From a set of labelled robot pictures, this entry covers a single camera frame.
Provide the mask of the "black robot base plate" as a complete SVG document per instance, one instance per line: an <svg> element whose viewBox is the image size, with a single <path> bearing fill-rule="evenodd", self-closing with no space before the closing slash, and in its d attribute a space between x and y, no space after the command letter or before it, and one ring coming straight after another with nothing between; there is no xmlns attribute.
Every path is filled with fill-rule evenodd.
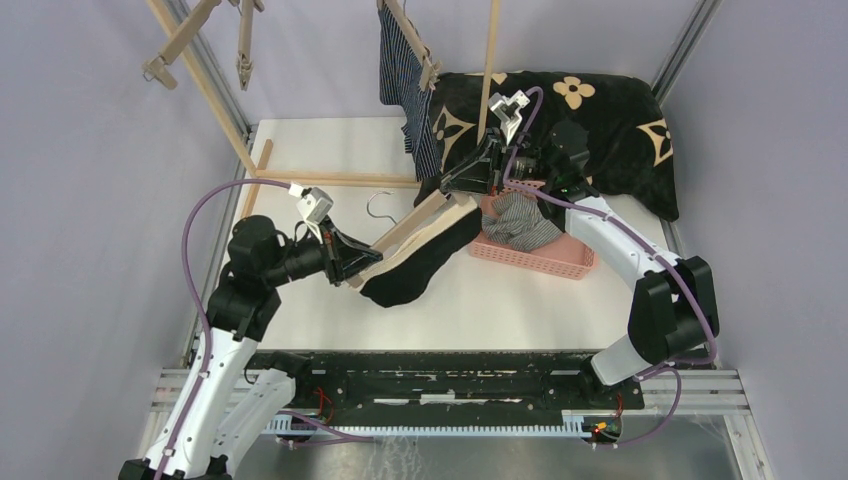
<svg viewBox="0 0 848 480"><path fill-rule="evenodd" d="M581 375L587 353L275 350L256 351L228 410L279 354L296 354L309 364L295 398L261 434L328 433L334 442L390 435L587 439L592 431L586 417L615 419L645 405L632 380L588 388Z"/></svg>

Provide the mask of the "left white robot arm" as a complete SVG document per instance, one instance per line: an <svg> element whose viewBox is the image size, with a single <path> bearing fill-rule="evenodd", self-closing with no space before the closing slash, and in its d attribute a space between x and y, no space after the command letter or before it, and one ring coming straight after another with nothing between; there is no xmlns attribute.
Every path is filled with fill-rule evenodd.
<svg viewBox="0 0 848 480"><path fill-rule="evenodd" d="M281 305L278 287L314 274L338 286L383 258L341 233L330 218L295 241L262 215L236 223L228 253L205 311L200 358L161 433L142 458L124 463L122 479L232 478L277 412L307 404L315 390L308 360L279 354L247 396L226 408Z"/></svg>

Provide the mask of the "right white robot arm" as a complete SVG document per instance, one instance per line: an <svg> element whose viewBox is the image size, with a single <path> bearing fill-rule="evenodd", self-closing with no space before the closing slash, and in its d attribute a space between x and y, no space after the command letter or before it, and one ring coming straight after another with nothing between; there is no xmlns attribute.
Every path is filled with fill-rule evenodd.
<svg viewBox="0 0 848 480"><path fill-rule="evenodd" d="M554 127L530 157L541 187L520 183L519 149L490 128L470 154L443 173L439 188L477 194L512 189L529 195L544 217L592 249L630 288L625 335L594 354L577 382L581 400L599 408L617 396L618 384L627 379L646 379L663 367L712 362L718 309L709 264L655 245L618 216L569 158L561 133Z"/></svg>

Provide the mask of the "grey striped underwear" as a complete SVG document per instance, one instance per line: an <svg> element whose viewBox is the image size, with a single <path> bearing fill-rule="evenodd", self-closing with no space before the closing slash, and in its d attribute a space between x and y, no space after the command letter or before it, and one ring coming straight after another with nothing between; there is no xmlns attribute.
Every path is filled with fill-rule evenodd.
<svg viewBox="0 0 848 480"><path fill-rule="evenodd" d="M519 252L531 252L557 241L563 232L546 219L534 198L518 192L495 197L494 214L484 214L482 232L490 240Z"/></svg>

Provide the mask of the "black underwear beige waistband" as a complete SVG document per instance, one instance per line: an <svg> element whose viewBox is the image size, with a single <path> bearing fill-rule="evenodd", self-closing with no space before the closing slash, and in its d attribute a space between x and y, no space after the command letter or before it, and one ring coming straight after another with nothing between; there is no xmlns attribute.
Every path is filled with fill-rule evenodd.
<svg viewBox="0 0 848 480"><path fill-rule="evenodd" d="M362 272L357 292L383 308L420 298L434 275L481 232L482 210L473 197L453 201L414 232L388 259Z"/></svg>

